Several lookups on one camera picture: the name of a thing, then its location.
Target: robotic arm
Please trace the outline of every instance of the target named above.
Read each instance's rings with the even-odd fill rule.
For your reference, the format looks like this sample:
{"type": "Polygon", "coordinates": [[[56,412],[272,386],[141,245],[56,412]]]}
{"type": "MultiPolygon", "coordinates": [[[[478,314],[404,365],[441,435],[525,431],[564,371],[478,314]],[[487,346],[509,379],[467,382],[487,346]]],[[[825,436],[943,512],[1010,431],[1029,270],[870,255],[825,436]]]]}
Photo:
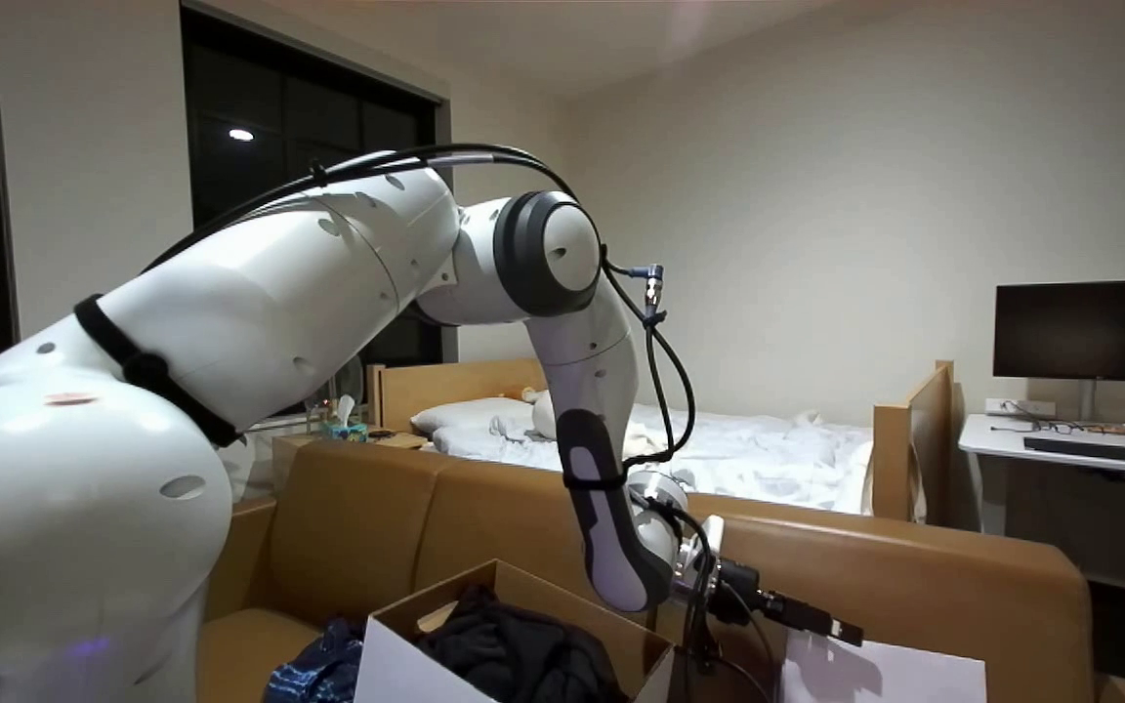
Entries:
{"type": "Polygon", "coordinates": [[[463,160],[527,164],[441,147],[316,171],[0,357],[0,703],[191,698],[230,518],[215,444],[322,391],[411,302],[527,319],[594,590],[613,608],[673,590],[676,530],[621,484],[637,367],[596,229],[566,188],[458,206],[436,169],[463,160]]]}

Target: ceiling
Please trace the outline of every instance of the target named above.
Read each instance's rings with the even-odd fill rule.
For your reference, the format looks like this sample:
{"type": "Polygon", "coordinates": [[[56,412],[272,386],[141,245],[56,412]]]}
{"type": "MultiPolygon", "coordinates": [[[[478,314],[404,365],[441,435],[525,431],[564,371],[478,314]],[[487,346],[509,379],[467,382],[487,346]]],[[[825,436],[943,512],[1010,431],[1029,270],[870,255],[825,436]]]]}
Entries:
{"type": "Polygon", "coordinates": [[[835,0],[305,0],[384,52],[579,97],[835,0]]]}

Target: computer monitor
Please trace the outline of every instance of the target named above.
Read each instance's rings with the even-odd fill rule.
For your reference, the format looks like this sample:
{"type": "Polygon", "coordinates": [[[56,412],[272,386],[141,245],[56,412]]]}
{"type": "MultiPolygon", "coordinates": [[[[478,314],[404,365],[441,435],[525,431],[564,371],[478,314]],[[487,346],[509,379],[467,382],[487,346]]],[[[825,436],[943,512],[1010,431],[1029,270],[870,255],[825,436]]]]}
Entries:
{"type": "Polygon", "coordinates": [[[1125,379],[1125,280],[997,285],[991,374],[1125,379]]]}

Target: black bag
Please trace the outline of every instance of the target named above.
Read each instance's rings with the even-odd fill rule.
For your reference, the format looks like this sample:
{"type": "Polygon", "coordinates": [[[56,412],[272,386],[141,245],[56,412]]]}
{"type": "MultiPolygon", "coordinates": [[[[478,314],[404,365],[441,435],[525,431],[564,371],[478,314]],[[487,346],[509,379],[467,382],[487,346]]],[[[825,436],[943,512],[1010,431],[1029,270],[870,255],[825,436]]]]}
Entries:
{"type": "Polygon", "coordinates": [[[418,639],[436,665],[499,703],[625,703],[603,639],[552,617],[499,607],[491,594],[458,602],[418,639]]]}

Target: white wall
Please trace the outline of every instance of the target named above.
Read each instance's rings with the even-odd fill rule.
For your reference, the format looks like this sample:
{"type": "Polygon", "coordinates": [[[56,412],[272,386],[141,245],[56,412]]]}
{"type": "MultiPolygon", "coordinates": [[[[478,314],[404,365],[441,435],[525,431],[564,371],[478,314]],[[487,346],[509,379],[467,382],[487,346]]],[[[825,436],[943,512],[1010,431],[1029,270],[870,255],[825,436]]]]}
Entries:
{"type": "Polygon", "coordinates": [[[1022,395],[991,285],[1125,279],[1125,5],[838,5],[566,119],[708,405],[862,414],[943,357],[1022,395]]]}
{"type": "MultiPolygon", "coordinates": [[[[525,86],[379,48],[351,5],[195,5],[449,103],[453,141],[564,160],[555,106],[525,86]]],[[[19,332],[133,279],[191,219],[181,0],[0,0],[0,120],[19,332]]],[[[513,176],[463,176],[491,195],[513,176]]]]}

